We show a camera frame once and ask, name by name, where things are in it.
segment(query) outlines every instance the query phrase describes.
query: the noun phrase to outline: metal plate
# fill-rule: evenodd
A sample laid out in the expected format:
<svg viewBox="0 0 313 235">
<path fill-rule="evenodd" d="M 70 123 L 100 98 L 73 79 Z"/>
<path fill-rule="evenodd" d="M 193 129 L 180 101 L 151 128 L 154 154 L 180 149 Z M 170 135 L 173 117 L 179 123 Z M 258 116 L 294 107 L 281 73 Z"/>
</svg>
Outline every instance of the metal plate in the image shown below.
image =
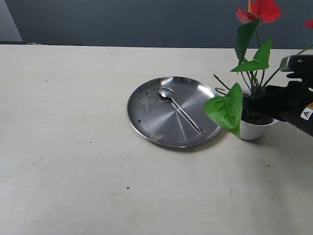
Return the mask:
<svg viewBox="0 0 313 235">
<path fill-rule="evenodd" d="M 204 130 L 199 134 L 181 115 L 171 100 L 159 96 L 158 88 L 172 89 L 174 100 Z M 129 120 L 144 138 L 167 147 L 184 148 L 203 143 L 215 137 L 221 127 L 211 121 L 203 108 L 217 96 L 208 86 L 186 77 L 162 77 L 138 87 L 127 104 Z"/>
</svg>

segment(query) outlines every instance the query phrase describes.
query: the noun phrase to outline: anthurium flower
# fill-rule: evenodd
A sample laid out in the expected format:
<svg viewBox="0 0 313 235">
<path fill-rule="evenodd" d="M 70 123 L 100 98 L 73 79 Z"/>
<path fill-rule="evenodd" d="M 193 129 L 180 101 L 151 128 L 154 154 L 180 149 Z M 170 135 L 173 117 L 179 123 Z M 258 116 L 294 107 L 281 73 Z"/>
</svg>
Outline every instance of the anthurium flower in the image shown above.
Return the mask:
<svg viewBox="0 0 313 235">
<path fill-rule="evenodd" d="M 257 19 L 261 23 L 271 23 L 282 15 L 274 0 L 256 0 L 255 3 L 252 3 L 252 1 L 249 0 L 248 2 L 248 12 L 240 7 L 236 10 L 237 18 L 244 24 Z"/>
<path fill-rule="evenodd" d="M 311 29 L 313 29 L 313 20 L 307 21 L 307 22 L 305 23 L 305 26 L 306 26 L 306 27 L 309 27 L 309 28 L 311 28 Z"/>
</svg>

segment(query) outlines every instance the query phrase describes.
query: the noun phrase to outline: artificial plant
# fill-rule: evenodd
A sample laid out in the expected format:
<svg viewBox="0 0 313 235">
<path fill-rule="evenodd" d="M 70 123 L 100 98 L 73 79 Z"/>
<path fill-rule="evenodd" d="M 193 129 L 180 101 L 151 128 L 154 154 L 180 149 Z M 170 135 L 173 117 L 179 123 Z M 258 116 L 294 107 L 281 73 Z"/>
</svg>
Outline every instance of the artificial plant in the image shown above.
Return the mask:
<svg viewBox="0 0 313 235">
<path fill-rule="evenodd" d="M 231 71 L 236 72 L 242 77 L 250 94 L 253 97 L 256 88 L 265 87 L 269 81 L 279 72 L 277 69 L 268 79 L 265 79 L 265 70 L 269 68 L 269 55 L 271 49 L 271 39 L 261 44 L 258 35 L 258 26 L 264 23 L 272 23 L 281 15 L 281 10 L 274 0 L 252 0 L 248 1 L 248 11 L 241 8 L 236 10 L 237 18 L 243 23 L 238 28 L 237 42 L 235 52 L 238 58 L 238 65 Z M 313 29 L 313 20 L 307 21 L 305 26 Z M 247 60 L 246 50 L 255 35 L 258 43 L 258 50 L 252 60 Z M 309 45 L 298 54 L 305 52 L 313 47 Z M 214 97 L 205 104 L 205 113 L 211 120 L 237 137 L 240 137 L 240 122 L 243 111 L 243 92 L 238 83 L 229 88 L 215 74 L 213 75 L 224 87 L 228 93 L 223 93 L 225 89 L 216 88 L 215 90 L 224 96 Z"/>
</svg>

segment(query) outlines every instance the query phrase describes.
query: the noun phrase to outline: white table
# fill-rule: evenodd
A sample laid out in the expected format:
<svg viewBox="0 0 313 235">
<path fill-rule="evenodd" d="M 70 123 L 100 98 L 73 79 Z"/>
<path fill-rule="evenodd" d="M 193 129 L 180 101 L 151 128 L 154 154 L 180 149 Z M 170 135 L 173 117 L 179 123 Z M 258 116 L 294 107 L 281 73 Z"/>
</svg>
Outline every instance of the white table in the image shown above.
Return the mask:
<svg viewBox="0 0 313 235">
<path fill-rule="evenodd" d="M 269 71 L 295 52 L 273 50 Z M 313 234 L 313 141 L 300 130 L 175 150 L 127 119 L 140 84 L 215 87 L 216 73 L 232 85 L 236 63 L 234 49 L 0 46 L 0 234 Z"/>
</svg>

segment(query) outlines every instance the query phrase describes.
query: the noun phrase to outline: spoon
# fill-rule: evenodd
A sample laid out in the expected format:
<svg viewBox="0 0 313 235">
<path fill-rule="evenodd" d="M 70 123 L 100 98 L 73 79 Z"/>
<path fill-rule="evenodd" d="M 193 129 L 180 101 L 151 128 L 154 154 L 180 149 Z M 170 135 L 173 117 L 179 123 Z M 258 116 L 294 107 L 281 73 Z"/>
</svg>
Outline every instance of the spoon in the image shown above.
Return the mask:
<svg viewBox="0 0 313 235">
<path fill-rule="evenodd" d="M 180 109 L 180 113 L 184 116 L 184 118 L 189 122 L 190 125 L 192 125 L 192 127 L 199 132 L 199 134 L 204 134 L 203 130 L 200 130 L 200 128 L 195 124 L 195 122 L 189 117 L 189 115 L 182 109 L 182 107 L 177 104 L 177 102 L 173 99 L 174 96 L 174 91 L 170 88 L 167 87 L 161 87 L 159 88 L 159 90 L 157 91 L 160 96 L 170 99 L 172 100 L 172 102 Z"/>
</svg>

